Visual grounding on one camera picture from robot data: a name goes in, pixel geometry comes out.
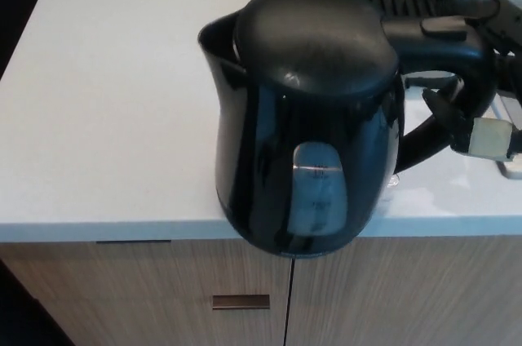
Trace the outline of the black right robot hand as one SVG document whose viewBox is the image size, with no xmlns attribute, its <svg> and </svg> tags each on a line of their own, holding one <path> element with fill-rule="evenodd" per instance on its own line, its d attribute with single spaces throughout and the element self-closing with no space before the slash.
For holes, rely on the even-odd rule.
<svg viewBox="0 0 522 346">
<path fill-rule="evenodd" d="M 521 101 L 521 8 L 509 0 L 444 0 L 441 15 L 462 16 L 501 56 L 500 90 Z M 436 121 L 449 133 L 449 147 L 469 157 L 510 162 L 521 153 L 521 130 L 505 120 L 466 118 L 438 92 L 422 97 Z"/>
</svg>

